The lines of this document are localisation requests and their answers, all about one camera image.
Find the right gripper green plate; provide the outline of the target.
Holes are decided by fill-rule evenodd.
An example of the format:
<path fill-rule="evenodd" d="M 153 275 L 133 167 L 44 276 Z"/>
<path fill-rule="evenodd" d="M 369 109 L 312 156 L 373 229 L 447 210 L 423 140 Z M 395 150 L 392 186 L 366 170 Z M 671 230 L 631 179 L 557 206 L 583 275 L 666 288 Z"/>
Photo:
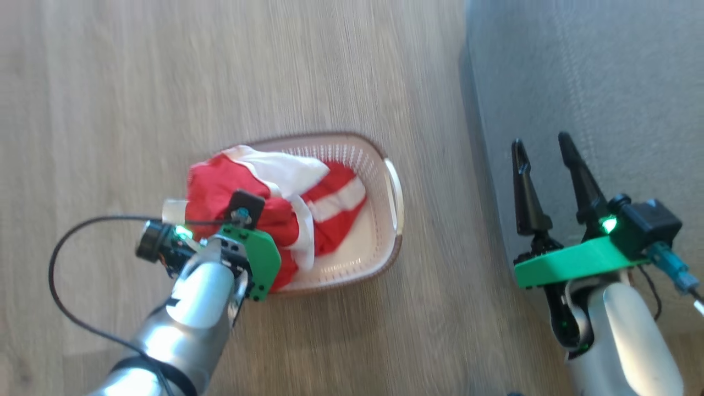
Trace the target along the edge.
<path fill-rule="evenodd" d="M 514 260 L 514 274 L 523 289 L 542 288 L 548 301 L 551 326 L 558 343 L 575 353 L 587 349 L 593 336 L 589 316 L 573 303 L 570 282 L 592 278 L 645 263 L 629 261 L 611 243 L 601 226 L 609 216 L 608 203 L 570 133 L 560 132 L 563 163 L 570 171 L 578 224 L 586 226 L 581 245 L 565 247 L 551 238 L 550 216 L 544 213 L 531 180 L 531 162 L 520 139 L 512 142 L 515 220 L 518 235 L 531 236 L 531 250 Z"/>

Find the red garment with white part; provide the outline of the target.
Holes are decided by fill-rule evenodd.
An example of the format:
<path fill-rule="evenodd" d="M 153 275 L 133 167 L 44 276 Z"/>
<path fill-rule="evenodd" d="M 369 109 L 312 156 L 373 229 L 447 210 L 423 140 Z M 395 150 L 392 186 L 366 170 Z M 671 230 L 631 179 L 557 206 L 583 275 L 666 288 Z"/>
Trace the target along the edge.
<path fill-rule="evenodd" d="M 191 166 L 184 217 L 195 222 L 197 236 L 209 237 L 215 228 L 204 221 L 223 218 L 237 190 L 263 198 L 257 228 L 272 237 L 282 257 L 272 286 L 278 290 L 291 283 L 299 271 L 314 267 L 314 217 L 303 194 L 328 172 L 316 158 L 235 146 Z"/>

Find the white brown-rimmed laundry basket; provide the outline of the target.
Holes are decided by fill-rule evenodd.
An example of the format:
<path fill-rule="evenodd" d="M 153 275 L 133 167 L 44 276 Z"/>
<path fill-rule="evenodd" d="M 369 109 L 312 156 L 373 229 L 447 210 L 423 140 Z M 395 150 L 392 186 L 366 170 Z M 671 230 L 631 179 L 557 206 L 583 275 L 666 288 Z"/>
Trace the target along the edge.
<path fill-rule="evenodd" d="M 369 281 L 394 266 L 403 239 L 403 193 L 394 163 L 383 148 L 353 131 L 322 131 L 248 143 L 258 151 L 281 151 L 339 161 L 351 168 L 367 192 L 359 220 L 337 250 L 314 268 L 294 276 L 277 296 L 307 295 Z"/>

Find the grey fabric sofa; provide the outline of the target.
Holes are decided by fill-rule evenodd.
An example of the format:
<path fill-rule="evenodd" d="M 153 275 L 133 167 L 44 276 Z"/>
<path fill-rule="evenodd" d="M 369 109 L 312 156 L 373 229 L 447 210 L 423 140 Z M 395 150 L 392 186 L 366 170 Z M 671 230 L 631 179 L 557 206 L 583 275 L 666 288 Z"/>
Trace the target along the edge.
<path fill-rule="evenodd" d="M 510 146 L 521 139 L 551 235 L 578 243 L 568 132 L 606 198 L 656 199 L 683 221 L 674 251 L 704 294 L 704 0 L 466 0 L 461 55 L 508 272 L 519 236 Z"/>

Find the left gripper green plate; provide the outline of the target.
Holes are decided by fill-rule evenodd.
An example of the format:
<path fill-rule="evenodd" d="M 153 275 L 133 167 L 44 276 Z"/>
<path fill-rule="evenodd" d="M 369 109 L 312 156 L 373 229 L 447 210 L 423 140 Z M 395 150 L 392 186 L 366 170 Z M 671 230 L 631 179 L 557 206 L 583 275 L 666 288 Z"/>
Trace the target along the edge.
<path fill-rule="evenodd" d="M 282 258 L 273 239 L 256 229 L 223 225 L 218 233 L 196 240 L 192 231 L 182 225 L 148 221 L 136 245 L 136 256 L 160 263 L 168 277 L 176 279 L 196 253 L 213 241 L 221 250 L 221 258 L 238 277 L 248 273 L 246 298 L 264 301 L 273 288 Z"/>

